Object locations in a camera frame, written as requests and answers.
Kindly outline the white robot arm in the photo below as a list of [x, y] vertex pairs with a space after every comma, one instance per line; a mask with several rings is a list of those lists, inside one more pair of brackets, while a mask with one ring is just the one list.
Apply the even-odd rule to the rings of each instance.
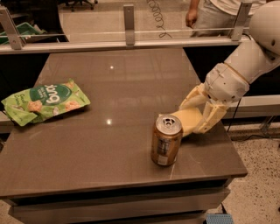
[[261, 6], [249, 23], [250, 41], [245, 41], [217, 64], [203, 83], [196, 86], [179, 106], [183, 135], [209, 131], [239, 101], [261, 75], [279, 66], [280, 2]]

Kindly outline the bystander hand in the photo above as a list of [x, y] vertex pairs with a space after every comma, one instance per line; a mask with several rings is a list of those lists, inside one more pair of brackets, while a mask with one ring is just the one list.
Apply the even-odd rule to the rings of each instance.
[[190, 9], [185, 16], [185, 24], [187, 27], [193, 28], [196, 20], [198, 18], [198, 11], [195, 9]]

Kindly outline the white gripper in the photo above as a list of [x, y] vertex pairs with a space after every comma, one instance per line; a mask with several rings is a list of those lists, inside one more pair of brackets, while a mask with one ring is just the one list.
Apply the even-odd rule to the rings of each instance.
[[230, 66], [217, 64], [205, 78], [204, 84], [196, 86], [179, 105], [179, 110], [196, 108], [196, 134], [204, 134], [215, 126], [227, 113], [228, 106], [221, 103], [211, 103], [212, 99], [220, 102], [239, 101], [249, 91], [249, 84]]

